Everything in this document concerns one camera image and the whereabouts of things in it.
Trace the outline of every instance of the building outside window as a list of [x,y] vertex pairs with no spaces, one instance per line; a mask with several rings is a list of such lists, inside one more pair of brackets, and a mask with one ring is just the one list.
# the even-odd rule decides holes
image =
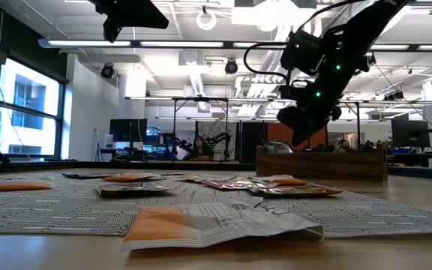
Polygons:
[[54,79],[8,59],[1,66],[0,151],[4,154],[54,155],[59,96]]

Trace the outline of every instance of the person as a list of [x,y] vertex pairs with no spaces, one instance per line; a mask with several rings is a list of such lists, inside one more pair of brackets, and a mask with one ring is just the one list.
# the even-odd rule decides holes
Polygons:
[[338,153],[348,153],[348,152],[351,152],[350,142],[348,142],[345,139],[342,139],[337,144],[336,152],[338,152]]
[[210,157],[208,146],[201,136],[194,138],[193,151],[191,159],[208,160]]

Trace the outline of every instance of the table surface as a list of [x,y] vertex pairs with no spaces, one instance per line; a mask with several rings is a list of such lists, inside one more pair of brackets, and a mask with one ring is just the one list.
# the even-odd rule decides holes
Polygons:
[[[100,173],[103,169],[72,169]],[[252,175],[249,172],[202,172]],[[312,180],[432,212],[432,180],[389,176],[386,183]],[[246,238],[205,249],[119,251],[122,238],[0,235],[2,269],[432,269],[432,235],[285,241]]]

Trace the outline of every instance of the gray woven mat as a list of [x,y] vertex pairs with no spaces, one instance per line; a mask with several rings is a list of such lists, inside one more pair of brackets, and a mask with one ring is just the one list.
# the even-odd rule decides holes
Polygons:
[[[12,179],[54,181],[52,190],[0,193],[0,233],[124,236],[139,206],[208,203],[225,198],[245,202],[247,191],[220,191],[201,184],[163,180],[174,186],[167,196],[102,199],[101,180],[76,180],[54,173],[19,174]],[[329,198],[267,199],[314,223],[328,238],[382,234],[432,233],[432,213],[395,205],[384,199],[344,191]]]

